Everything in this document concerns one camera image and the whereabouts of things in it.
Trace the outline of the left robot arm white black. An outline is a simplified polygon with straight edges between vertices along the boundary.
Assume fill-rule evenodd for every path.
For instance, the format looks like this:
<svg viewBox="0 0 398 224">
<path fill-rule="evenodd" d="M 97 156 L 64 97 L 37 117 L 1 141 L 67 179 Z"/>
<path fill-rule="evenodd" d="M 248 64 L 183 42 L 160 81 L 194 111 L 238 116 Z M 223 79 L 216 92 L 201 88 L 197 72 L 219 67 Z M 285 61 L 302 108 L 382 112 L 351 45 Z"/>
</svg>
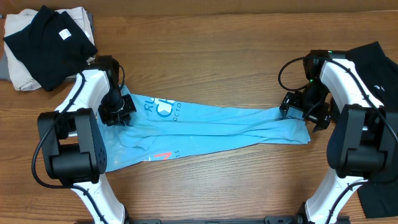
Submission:
<svg viewBox="0 0 398 224">
<path fill-rule="evenodd" d="M 125 206 L 107 178 L 107 152 L 99 124 L 124 126 L 136 107 L 123 95 L 124 69 L 110 55 L 97 57 L 77 74 L 63 103 L 37 118 L 40 141 L 31 171 L 48 189 L 70 189 L 79 196 L 93 223 L 129 223 Z"/>
</svg>

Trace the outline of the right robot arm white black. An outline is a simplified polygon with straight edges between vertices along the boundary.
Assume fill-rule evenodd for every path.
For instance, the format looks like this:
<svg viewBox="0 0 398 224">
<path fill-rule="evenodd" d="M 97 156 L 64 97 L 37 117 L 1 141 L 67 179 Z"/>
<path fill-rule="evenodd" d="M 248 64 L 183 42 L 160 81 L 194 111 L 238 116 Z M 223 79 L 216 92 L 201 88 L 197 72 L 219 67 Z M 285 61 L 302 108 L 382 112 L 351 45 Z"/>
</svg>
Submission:
<svg viewBox="0 0 398 224">
<path fill-rule="evenodd" d="M 346 51 L 311 50 L 299 60 L 308 83 L 288 88 L 283 118 L 313 122 L 314 131 L 335 128 L 328 141 L 329 169 L 292 223 L 349 223 L 339 212 L 360 187 L 392 165 L 397 148 L 397 113 L 389 111 L 362 81 Z"/>
</svg>

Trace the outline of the light blue printed t-shirt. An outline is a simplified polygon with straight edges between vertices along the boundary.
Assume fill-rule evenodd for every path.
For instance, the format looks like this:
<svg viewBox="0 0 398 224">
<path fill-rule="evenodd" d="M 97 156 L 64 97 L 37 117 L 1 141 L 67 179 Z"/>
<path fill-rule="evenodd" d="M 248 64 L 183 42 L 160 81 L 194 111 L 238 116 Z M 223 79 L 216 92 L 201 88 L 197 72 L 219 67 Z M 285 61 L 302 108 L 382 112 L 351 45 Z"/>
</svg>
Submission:
<svg viewBox="0 0 398 224">
<path fill-rule="evenodd" d="M 305 121 L 278 108 L 217 107 L 122 93 L 136 106 L 124 126 L 99 122 L 108 172 L 144 161 L 179 159 L 253 144 L 308 144 Z"/>
</svg>

